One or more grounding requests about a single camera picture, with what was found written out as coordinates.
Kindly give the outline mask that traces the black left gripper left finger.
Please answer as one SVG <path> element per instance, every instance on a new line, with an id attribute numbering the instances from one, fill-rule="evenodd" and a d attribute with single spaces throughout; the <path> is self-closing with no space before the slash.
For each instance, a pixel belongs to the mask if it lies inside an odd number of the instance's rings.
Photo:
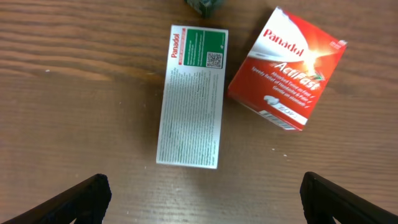
<path id="1" fill-rule="evenodd" d="M 111 196 L 107 176 L 95 174 L 3 224 L 102 224 Z"/>

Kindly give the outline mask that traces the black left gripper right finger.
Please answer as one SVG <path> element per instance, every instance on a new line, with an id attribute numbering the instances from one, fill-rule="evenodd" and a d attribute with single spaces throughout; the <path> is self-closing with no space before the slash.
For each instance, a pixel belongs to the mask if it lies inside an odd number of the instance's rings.
<path id="1" fill-rule="evenodd" d="M 300 198 L 308 224 L 397 223 L 397 215 L 314 173 L 306 172 Z"/>

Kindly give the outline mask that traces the red Panadol box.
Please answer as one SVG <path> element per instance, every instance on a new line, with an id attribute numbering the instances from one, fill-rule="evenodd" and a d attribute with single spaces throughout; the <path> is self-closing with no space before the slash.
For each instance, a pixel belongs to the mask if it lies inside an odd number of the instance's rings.
<path id="1" fill-rule="evenodd" d="M 228 96 L 286 131 L 301 131 L 346 47 L 345 40 L 277 7 Z"/>

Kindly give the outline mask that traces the white and green box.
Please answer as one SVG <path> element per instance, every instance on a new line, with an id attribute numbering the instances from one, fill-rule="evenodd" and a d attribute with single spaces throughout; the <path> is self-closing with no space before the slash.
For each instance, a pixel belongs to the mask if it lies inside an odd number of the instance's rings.
<path id="1" fill-rule="evenodd" d="M 228 31 L 172 25 L 156 162 L 216 169 Z"/>

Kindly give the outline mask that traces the dark green square box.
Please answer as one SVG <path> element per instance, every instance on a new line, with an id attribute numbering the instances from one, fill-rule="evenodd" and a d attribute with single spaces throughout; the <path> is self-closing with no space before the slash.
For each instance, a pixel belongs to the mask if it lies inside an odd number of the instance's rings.
<path id="1" fill-rule="evenodd" d="M 207 19 L 224 3 L 224 0 L 185 0 L 185 3 L 196 10 L 202 18 Z"/>

